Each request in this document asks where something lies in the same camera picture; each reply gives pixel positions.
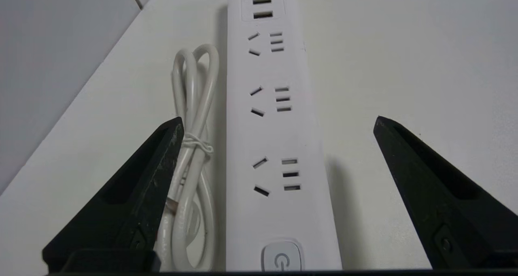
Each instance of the power outlet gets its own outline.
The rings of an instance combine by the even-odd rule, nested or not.
[[[227,74],[226,269],[341,269],[296,0],[228,0]]]

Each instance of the white table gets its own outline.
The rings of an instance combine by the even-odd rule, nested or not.
[[[518,212],[516,0],[299,6],[344,268],[429,267],[372,134],[378,115]],[[41,249],[174,117],[176,51],[204,42],[222,56],[209,167],[224,217],[226,0],[150,0],[0,196],[2,274],[46,272]]]

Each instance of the power switch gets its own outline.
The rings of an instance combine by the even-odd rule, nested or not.
[[[302,270],[300,251],[295,243],[275,242],[263,250],[263,271]]]

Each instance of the white wall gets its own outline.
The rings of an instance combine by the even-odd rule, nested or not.
[[[0,0],[0,193],[138,13],[135,0]]]

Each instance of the white cable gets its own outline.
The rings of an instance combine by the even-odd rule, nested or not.
[[[209,70],[201,96],[196,83],[197,62],[209,54]],[[185,63],[185,81],[182,81],[182,69]],[[171,271],[209,271],[213,267],[216,249],[215,207],[207,175],[202,171],[205,153],[213,152],[212,146],[205,139],[205,121],[214,96],[215,83],[219,71],[219,55],[213,45],[204,44],[192,53],[186,49],[178,51],[174,58],[172,86],[176,112],[184,123],[185,142],[180,149],[176,169],[172,177],[168,198],[178,202],[176,216],[165,208],[159,228],[157,253],[161,259],[161,270]],[[187,179],[179,194],[179,185],[187,167]],[[187,225],[189,212],[197,192],[200,198],[202,216],[205,223],[205,245],[202,259],[197,267],[192,267],[187,258]]]

